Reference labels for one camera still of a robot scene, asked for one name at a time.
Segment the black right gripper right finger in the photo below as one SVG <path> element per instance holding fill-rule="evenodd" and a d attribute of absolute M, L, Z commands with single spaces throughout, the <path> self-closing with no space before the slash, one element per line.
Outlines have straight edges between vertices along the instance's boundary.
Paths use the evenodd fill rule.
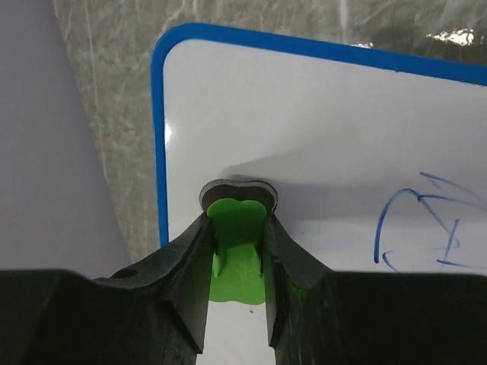
<path fill-rule="evenodd" d="M 269 345 L 278 364 L 484 364 L 480 275 L 333 271 L 277 217 L 264 223 Z"/>

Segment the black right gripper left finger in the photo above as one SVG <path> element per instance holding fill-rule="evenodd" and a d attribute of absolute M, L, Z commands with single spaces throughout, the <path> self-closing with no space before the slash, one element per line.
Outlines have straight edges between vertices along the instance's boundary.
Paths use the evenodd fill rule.
<path fill-rule="evenodd" d="M 108 278 L 59 269 L 1 273 L 3 364 L 193 364 L 204 348 L 212 227 Z"/>

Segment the green whiteboard eraser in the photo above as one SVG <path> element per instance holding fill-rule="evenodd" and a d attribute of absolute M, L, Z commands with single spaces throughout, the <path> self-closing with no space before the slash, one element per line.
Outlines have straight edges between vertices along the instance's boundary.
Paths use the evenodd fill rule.
<path fill-rule="evenodd" d="M 262 249 L 264 225 L 277 206 L 267 182 L 217 179 L 206 184 L 199 203 L 212 224 L 215 248 L 209 299 L 216 303 L 265 302 Z"/>

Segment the blue framed whiteboard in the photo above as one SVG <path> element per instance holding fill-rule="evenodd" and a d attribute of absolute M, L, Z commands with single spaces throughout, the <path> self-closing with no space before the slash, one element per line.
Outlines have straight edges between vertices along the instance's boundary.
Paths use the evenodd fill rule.
<path fill-rule="evenodd" d="M 261 179 L 332 269 L 485 289 L 485 66 L 184 24 L 154 48 L 151 94 L 162 243 L 206 183 Z"/>

